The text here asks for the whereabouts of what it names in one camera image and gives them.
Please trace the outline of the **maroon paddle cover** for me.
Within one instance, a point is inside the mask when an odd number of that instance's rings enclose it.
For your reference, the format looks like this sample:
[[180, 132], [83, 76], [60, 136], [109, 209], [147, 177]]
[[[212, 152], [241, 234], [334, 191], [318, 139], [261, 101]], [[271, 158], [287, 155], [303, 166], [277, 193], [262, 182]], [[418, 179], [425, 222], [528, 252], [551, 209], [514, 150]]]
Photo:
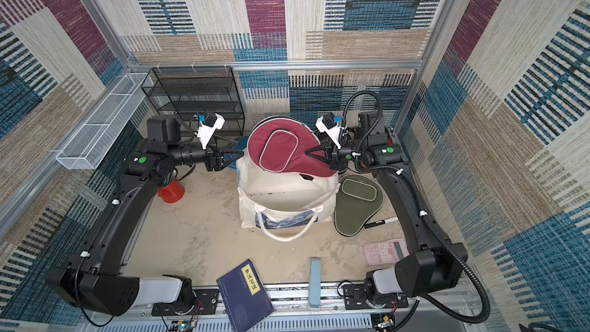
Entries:
[[271, 116], [255, 125], [248, 142], [250, 159], [266, 172], [298, 173], [328, 178], [329, 166], [305, 155], [321, 141], [304, 123], [285, 116]]

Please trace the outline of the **olive green paddle cover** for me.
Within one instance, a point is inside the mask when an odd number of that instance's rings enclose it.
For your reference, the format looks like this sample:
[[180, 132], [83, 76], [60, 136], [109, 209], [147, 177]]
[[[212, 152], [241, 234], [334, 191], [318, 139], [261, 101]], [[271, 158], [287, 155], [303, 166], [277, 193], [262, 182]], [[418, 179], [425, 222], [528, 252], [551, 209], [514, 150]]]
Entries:
[[363, 175], [344, 175], [336, 194], [334, 225], [345, 237], [357, 235], [384, 205], [384, 190], [373, 179]]

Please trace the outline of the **cream canvas tote bag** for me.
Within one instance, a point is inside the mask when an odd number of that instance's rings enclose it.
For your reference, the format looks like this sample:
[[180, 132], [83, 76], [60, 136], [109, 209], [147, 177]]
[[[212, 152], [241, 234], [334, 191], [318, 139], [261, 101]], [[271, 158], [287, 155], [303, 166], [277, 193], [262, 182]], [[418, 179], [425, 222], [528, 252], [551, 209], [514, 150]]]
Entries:
[[267, 172], [248, 154], [236, 166], [243, 229], [258, 228], [272, 240], [292, 242], [314, 224], [333, 220], [340, 189], [336, 172], [326, 178]]

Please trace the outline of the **blue paddle cover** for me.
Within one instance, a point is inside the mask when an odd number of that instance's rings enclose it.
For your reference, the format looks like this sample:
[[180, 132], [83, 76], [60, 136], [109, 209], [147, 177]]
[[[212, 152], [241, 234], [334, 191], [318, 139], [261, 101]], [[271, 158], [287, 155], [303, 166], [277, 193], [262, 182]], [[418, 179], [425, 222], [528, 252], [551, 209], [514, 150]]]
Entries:
[[[234, 148], [237, 150], [240, 150], [240, 151], [245, 151], [247, 149], [248, 139], [249, 139], [248, 136], [242, 136], [242, 137], [238, 138], [236, 140], [237, 144]], [[230, 168], [236, 171], [237, 170], [236, 162], [231, 163]]]

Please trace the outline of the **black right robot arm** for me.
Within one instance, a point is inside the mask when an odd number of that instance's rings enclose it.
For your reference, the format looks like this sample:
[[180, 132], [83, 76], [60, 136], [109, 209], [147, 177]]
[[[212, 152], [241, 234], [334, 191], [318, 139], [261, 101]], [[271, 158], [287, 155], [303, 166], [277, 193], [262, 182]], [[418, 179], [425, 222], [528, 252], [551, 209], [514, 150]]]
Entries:
[[[467, 324], [482, 324], [491, 313], [491, 304], [482, 282], [468, 266], [465, 246], [454, 243], [430, 213], [419, 192], [410, 163], [403, 150], [384, 142], [370, 141], [373, 130], [383, 119], [383, 103], [376, 92], [362, 90], [353, 94], [346, 105], [356, 98], [368, 95], [376, 101], [376, 118], [356, 138], [351, 138], [344, 117], [327, 114], [318, 118], [317, 130], [329, 135], [324, 142], [305, 152], [329, 166], [342, 171], [353, 161], [360, 174], [370, 173], [384, 190], [402, 226], [408, 255], [392, 267], [368, 273], [364, 281], [367, 304], [374, 307], [387, 303], [393, 294], [413, 298], [415, 303], [405, 318], [396, 324], [401, 329], [425, 300], [450, 317]], [[433, 297], [434, 292], [456, 287], [462, 275], [466, 275], [481, 300], [481, 310], [468, 316], [452, 310]]]

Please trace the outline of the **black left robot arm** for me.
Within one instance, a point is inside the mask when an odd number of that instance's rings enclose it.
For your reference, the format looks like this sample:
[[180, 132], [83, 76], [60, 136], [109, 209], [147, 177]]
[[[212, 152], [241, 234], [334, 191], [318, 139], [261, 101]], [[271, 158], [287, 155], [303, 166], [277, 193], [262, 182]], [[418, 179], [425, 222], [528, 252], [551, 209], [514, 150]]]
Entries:
[[198, 115], [198, 129], [181, 138], [185, 124], [177, 115], [147, 120], [147, 138], [121, 163], [115, 192], [77, 252], [65, 264], [51, 267], [47, 285], [84, 316], [98, 312], [117, 317], [149, 304], [191, 311], [196, 297], [189, 278], [164, 275], [138, 278], [121, 275], [128, 244], [145, 209], [158, 191], [172, 181], [176, 168], [203, 164], [219, 172], [244, 153], [218, 144], [222, 115]]

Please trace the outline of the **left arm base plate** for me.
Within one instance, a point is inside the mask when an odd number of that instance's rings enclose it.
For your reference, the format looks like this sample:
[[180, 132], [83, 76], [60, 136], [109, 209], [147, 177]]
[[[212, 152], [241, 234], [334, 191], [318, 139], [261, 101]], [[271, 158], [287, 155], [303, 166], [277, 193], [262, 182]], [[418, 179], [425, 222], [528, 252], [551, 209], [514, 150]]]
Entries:
[[152, 317], [196, 317], [216, 313], [220, 292], [216, 288], [183, 291], [175, 302], [158, 303], [152, 307]]

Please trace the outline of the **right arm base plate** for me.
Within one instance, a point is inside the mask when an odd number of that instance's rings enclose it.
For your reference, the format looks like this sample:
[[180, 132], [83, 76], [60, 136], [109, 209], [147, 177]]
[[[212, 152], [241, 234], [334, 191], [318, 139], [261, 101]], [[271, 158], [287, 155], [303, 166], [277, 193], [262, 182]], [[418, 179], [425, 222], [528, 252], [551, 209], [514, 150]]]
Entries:
[[337, 293], [344, 300], [347, 310], [404, 309], [409, 307], [407, 298], [398, 293], [381, 294], [362, 284], [344, 282], [337, 287]]

